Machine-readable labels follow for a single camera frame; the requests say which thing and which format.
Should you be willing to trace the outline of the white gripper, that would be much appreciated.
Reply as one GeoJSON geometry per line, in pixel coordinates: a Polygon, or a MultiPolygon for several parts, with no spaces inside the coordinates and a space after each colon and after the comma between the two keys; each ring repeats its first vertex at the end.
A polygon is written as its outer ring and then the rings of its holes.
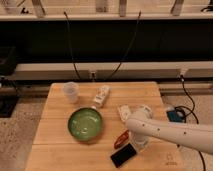
{"type": "Polygon", "coordinates": [[[143,134],[130,134],[130,143],[133,145],[137,152],[144,150],[149,142],[149,137],[143,134]]]}

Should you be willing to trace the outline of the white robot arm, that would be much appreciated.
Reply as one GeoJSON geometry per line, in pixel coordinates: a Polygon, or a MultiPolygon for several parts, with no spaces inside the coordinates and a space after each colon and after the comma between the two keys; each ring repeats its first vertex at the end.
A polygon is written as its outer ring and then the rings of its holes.
{"type": "Polygon", "coordinates": [[[125,125],[137,143],[149,136],[213,155],[212,125],[155,120],[144,107],[131,114],[125,125]]]}

